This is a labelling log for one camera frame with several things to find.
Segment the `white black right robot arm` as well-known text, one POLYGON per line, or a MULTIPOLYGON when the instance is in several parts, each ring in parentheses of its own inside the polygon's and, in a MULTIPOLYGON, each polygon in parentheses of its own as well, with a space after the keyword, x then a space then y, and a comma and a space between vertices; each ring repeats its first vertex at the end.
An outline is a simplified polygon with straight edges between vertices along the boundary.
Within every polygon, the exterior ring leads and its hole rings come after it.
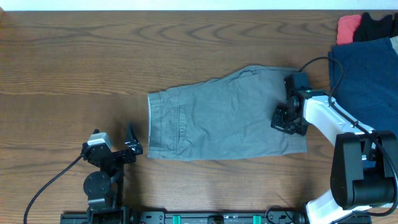
POLYGON ((289 90, 272 128, 305 135, 315 126, 334 146, 330 189, 306 203, 299 223, 364 223, 397 208, 397 138, 376 131, 345 111, 325 90, 289 90))

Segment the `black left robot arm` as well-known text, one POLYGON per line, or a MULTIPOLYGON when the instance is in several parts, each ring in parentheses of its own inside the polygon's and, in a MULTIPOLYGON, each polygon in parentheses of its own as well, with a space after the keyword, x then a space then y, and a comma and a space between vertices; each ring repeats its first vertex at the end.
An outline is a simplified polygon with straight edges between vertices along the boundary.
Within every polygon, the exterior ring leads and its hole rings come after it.
POLYGON ((127 126, 125 145, 127 149, 113 152, 108 134, 97 129, 83 143, 83 160, 99 168, 83 184, 92 210, 114 209, 123 204, 124 166, 136 162, 136 156, 143 154, 143 147, 134 134, 132 123, 127 126))

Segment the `grey shorts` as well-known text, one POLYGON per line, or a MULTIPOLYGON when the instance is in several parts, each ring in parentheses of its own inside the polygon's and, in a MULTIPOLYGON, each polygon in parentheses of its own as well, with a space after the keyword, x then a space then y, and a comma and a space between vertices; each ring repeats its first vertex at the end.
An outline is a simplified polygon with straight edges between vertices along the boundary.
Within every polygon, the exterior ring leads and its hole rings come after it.
POLYGON ((223 78, 149 93, 151 159, 249 159, 305 153, 307 141, 271 127, 289 67, 250 65, 223 78))

